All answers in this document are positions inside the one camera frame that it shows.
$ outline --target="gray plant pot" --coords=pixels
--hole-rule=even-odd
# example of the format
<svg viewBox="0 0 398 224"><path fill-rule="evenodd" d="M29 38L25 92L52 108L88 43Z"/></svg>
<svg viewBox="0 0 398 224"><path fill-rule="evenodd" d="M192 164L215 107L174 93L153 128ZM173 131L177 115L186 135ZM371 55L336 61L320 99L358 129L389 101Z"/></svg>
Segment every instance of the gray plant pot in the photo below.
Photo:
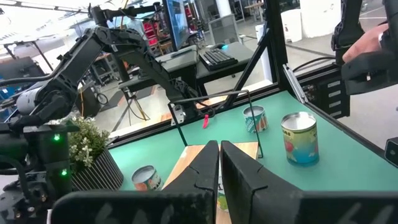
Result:
<svg viewBox="0 0 398 224"><path fill-rule="evenodd" d="M78 190L119 190L122 183L123 174L107 149L91 167L72 174L72 184Z"/></svg>

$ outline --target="person's hand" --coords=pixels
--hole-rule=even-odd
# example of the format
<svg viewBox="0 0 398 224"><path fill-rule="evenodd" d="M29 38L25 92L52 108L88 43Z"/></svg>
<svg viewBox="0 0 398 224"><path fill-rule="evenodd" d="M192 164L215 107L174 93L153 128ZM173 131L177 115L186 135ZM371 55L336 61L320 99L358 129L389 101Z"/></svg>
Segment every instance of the person's hand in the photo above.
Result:
<svg viewBox="0 0 398 224"><path fill-rule="evenodd" d="M349 62L358 55L380 50L379 35L388 29L388 24L382 24L365 32L343 55L343 60Z"/></svg>

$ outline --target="keyboard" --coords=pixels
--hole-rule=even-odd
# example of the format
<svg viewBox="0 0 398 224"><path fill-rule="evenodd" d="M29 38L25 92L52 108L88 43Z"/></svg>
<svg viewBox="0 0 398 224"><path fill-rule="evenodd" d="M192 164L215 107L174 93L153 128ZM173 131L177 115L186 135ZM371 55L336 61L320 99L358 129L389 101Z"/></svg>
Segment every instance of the keyboard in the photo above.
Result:
<svg viewBox="0 0 398 224"><path fill-rule="evenodd" d="M199 54L200 60L205 64L209 71L214 71L238 62L235 58L229 56L220 49L207 50L203 54Z"/></svg>

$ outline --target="cylindrical can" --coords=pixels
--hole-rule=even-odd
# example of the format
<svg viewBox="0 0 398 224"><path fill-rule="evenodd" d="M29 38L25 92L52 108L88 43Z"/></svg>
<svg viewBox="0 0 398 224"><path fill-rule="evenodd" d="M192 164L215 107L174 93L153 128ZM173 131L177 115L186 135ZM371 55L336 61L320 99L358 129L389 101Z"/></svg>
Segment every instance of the cylindrical can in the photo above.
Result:
<svg viewBox="0 0 398 224"><path fill-rule="evenodd" d="M282 118L287 160L294 165L311 166L319 161L317 121L307 112Z"/></svg>
<svg viewBox="0 0 398 224"><path fill-rule="evenodd" d="M254 133L254 128L261 132L268 128L266 111L262 106L253 106L254 120L250 107L243 110L243 116L246 122L246 130Z"/></svg>
<svg viewBox="0 0 398 224"><path fill-rule="evenodd" d="M136 189L140 191L162 190L162 179L153 166L139 168L133 173L131 180Z"/></svg>

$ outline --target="green led light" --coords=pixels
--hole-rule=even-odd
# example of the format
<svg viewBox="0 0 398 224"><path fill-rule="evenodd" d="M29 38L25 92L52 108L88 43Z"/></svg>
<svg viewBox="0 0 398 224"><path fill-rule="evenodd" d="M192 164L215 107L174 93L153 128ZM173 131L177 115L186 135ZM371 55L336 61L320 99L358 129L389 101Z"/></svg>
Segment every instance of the green led light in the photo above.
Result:
<svg viewBox="0 0 398 224"><path fill-rule="evenodd" d="M61 140L61 137L59 134L56 134L56 135L54 135L53 139L54 139L54 141L59 141L59 140Z"/></svg>
<svg viewBox="0 0 398 224"><path fill-rule="evenodd" d="M61 175L62 176L66 176L67 174L68 174L68 171L66 169L63 169L62 172L61 172Z"/></svg>

